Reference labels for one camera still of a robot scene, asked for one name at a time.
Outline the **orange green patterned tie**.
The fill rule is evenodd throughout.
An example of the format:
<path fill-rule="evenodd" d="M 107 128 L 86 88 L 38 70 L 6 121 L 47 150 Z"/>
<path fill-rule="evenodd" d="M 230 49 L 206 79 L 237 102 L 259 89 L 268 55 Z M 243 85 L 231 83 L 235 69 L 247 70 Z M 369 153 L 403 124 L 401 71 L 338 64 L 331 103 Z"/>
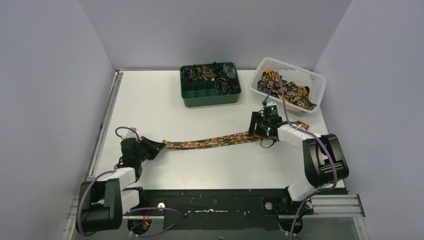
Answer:
<path fill-rule="evenodd" d="M 191 141 L 169 141 L 163 140 L 167 149 L 170 150 L 193 150 L 193 149 L 209 149 L 238 144 L 246 144 L 252 142 L 261 142 L 264 140 L 271 140 L 273 143 L 282 142 L 287 143 L 297 149 L 302 148 L 304 140 L 311 139 L 309 132 L 309 125 L 301 121 L 288 123 L 283 122 L 283 125 L 277 130 L 278 138 L 268 138 L 264 135 L 248 135 L 248 131 L 216 136 L 212 138 L 205 138 L 200 140 Z"/>

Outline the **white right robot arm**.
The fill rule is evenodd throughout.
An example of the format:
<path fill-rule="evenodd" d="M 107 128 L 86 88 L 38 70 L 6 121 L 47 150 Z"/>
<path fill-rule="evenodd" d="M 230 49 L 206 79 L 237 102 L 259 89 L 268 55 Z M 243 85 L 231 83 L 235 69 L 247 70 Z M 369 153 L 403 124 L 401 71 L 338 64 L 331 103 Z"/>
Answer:
<path fill-rule="evenodd" d="M 333 189 L 350 174 L 335 134 L 312 133 L 300 123 L 283 120 L 276 105 L 268 104 L 252 112 L 248 135 L 285 143 L 301 151 L 304 174 L 286 188 L 293 202 L 303 201 L 323 189 Z"/>

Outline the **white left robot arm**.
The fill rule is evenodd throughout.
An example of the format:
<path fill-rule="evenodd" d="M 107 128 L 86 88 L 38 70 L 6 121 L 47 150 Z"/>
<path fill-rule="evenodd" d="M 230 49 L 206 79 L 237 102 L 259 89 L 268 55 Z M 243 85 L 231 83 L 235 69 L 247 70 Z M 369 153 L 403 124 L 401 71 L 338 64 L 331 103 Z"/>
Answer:
<path fill-rule="evenodd" d="M 80 185 L 75 227 L 83 236 L 116 230 L 124 214 L 141 215 L 148 208 L 141 187 L 132 187 L 142 175 L 142 164 L 153 160 L 166 147 L 146 137 L 128 137 L 120 142 L 122 156 L 112 169 Z"/>

